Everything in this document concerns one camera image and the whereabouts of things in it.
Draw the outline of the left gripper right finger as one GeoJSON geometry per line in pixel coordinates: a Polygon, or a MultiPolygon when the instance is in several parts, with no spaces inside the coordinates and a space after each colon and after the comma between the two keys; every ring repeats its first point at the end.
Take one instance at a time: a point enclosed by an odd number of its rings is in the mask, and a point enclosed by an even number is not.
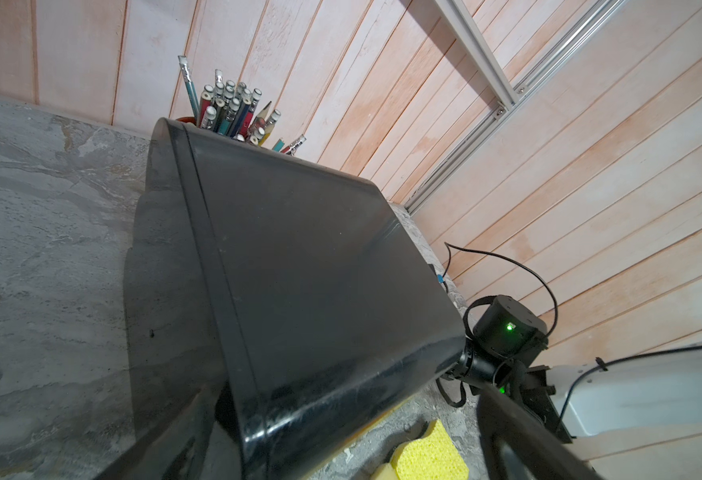
{"type": "Polygon", "coordinates": [[[477,423],[491,479],[597,479],[543,425],[490,384],[479,388],[477,423]]]}

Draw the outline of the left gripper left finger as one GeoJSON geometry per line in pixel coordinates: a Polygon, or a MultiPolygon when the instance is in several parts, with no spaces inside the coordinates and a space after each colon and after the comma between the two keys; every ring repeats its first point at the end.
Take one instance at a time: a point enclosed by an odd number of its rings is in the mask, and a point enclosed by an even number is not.
{"type": "Polygon", "coordinates": [[[99,479],[229,479],[231,392],[203,388],[97,475],[99,479]]]}

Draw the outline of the yellow sponge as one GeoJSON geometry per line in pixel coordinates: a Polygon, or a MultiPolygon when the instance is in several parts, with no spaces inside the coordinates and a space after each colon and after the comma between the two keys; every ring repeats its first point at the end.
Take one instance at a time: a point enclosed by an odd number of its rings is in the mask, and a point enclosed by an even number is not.
{"type": "Polygon", "coordinates": [[[439,419],[421,437],[397,447],[390,464],[401,480],[469,479],[469,467],[439,419]]]}

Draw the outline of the black drawer cabinet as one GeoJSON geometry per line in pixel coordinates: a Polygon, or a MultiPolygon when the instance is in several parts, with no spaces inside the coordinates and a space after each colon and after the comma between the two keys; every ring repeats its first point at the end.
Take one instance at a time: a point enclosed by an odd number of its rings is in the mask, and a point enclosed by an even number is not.
{"type": "Polygon", "coordinates": [[[229,479],[307,475],[464,345],[372,183],[167,118],[123,288],[138,438],[229,388],[229,479]]]}

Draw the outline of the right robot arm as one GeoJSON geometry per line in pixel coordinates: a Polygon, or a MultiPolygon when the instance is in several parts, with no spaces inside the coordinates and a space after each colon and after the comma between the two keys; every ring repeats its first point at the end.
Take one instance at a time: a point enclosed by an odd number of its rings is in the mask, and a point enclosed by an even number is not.
{"type": "Polygon", "coordinates": [[[536,366],[548,345],[544,322],[506,295],[467,325],[466,344],[444,374],[460,382],[458,408],[494,386],[564,443],[615,430],[702,423],[702,342],[579,366],[536,366]]]}

